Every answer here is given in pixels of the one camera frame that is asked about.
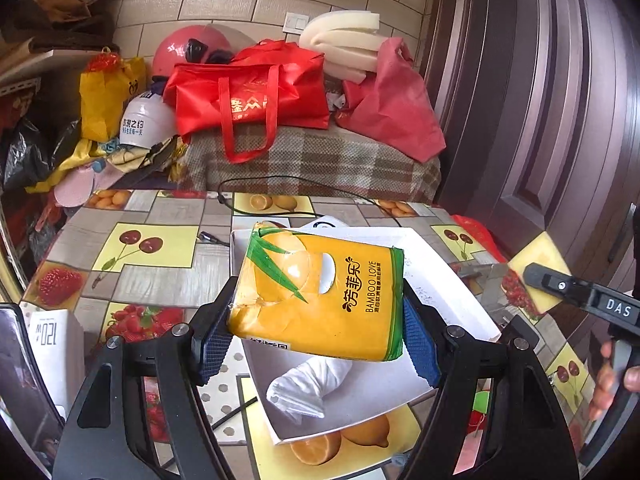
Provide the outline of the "person right hand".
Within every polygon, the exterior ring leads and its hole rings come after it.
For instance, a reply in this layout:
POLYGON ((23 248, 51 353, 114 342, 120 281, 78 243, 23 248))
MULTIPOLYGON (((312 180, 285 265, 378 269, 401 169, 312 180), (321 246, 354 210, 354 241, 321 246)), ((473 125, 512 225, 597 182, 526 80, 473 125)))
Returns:
MULTIPOLYGON (((612 351, 612 341, 602 344, 601 356, 603 356, 604 364, 599 370, 596 388, 594 388, 594 393, 589 403, 590 420, 597 420, 601 417, 610 408, 614 400, 615 393, 613 392, 613 386, 616 374, 610 364, 612 351)), ((624 387, 631 392, 640 392, 640 367, 635 366, 626 370, 624 387)))

